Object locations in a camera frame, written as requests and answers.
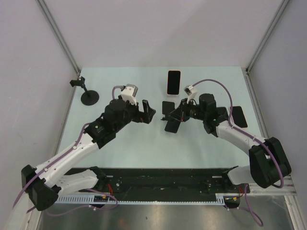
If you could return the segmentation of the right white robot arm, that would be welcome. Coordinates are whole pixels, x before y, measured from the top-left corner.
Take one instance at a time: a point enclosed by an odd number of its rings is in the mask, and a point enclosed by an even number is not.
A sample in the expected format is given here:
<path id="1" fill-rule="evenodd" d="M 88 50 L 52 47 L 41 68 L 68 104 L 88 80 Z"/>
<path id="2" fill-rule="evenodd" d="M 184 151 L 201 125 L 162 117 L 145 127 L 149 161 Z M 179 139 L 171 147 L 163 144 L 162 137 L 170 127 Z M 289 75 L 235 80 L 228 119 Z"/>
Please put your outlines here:
<path id="1" fill-rule="evenodd" d="M 231 126 L 226 108 L 217 107 L 212 94 L 200 95 L 197 104 L 187 98 L 182 99 L 178 107 L 173 102 L 164 101 L 162 114 L 163 120 L 167 122 L 166 132 L 177 133 L 181 123 L 193 118 L 203 122 L 208 134 L 228 141 L 247 154 L 248 166 L 235 166 L 224 172 L 221 186 L 226 192 L 233 192 L 239 184 L 256 183 L 262 188 L 274 186 L 292 172 L 277 138 L 253 136 L 238 126 Z"/>

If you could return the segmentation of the black phone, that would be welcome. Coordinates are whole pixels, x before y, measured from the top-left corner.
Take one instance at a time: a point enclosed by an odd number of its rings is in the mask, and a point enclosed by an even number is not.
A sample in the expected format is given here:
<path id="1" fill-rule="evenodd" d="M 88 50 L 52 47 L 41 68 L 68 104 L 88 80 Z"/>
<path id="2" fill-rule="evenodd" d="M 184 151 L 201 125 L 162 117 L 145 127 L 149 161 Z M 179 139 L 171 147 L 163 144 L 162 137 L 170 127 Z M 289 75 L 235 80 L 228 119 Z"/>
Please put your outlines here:
<path id="1" fill-rule="evenodd" d="M 223 121 L 228 121 L 228 112 L 225 107 L 217 107 L 217 118 L 216 121 L 221 123 Z"/>

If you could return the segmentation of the pink phone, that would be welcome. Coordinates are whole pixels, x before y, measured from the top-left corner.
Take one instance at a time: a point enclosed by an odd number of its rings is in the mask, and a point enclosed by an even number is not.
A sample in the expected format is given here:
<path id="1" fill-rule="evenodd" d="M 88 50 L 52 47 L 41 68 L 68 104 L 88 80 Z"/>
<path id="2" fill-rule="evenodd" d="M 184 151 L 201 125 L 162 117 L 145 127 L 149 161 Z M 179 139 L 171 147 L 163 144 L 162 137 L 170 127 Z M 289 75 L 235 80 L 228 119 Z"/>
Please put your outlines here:
<path id="1" fill-rule="evenodd" d="M 232 109 L 232 119 L 235 125 L 240 128 L 247 128 L 248 124 L 241 106 L 234 106 Z"/>

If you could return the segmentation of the black rectangular phone stand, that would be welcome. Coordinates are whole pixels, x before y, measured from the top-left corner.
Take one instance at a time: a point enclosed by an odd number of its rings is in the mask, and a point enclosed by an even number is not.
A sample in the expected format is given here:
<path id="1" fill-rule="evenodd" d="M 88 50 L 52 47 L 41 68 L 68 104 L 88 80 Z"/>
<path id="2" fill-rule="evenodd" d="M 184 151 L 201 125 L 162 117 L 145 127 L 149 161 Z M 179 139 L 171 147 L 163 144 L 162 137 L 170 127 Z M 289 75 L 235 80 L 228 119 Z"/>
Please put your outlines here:
<path id="1" fill-rule="evenodd" d="M 170 116 L 170 113 L 174 111 L 174 109 L 174 102 L 162 101 L 162 114 L 164 115 L 162 120 L 167 122 L 165 126 L 165 132 L 175 134 L 177 133 L 181 122 Z"/>

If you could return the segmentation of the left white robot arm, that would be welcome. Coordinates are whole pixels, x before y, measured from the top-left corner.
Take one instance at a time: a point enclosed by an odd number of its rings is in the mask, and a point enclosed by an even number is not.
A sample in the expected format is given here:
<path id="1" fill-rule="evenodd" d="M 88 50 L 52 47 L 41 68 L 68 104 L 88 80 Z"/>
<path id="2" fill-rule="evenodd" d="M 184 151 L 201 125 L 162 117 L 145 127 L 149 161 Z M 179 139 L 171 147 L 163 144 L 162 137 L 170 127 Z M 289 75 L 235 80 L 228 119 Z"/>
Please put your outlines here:
<path id="1" fill-rule="evenodd" d="M 142 105 L 143 111 L 140 111 L 138 104 L 122 99 L 110 101 L 99 118 L 83 125 L 78 139 L 64 151 L 36 167 L 26 165 L 22 168 L 19 194 L 28 194 L 34 208 L 43 211 L 60 196 L 83 189 L 102 191 L 106 186 L 105 175 L 97 167 L 73 175 L 66 173 L 86 156 L 115 139 L 116 134 L 130 122 L 149 124 L 156 111 L 147 100 L 143 100 Z"/>

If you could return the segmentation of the black round-base phone stand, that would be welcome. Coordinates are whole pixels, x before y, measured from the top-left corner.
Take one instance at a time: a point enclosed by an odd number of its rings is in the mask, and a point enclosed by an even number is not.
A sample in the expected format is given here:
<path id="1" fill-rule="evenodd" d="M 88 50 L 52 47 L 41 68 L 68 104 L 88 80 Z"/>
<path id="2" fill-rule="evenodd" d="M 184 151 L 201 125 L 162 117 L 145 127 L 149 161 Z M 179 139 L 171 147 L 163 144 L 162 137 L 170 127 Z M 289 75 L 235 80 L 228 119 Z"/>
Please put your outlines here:
<path id="1" fill-rule="evenodd" d="M 85 78 L 80 76 L 77 80 L 71 80 L 70 85 L 72 87 L 81 87 L 84 89 L 84 93 L 81 95 L 81 102 L 82 104 L 86 106 L 94 105 L 99 100 L 99 94 L 98 92 L 94 90 L 88 90 L 85 86 Z"/>

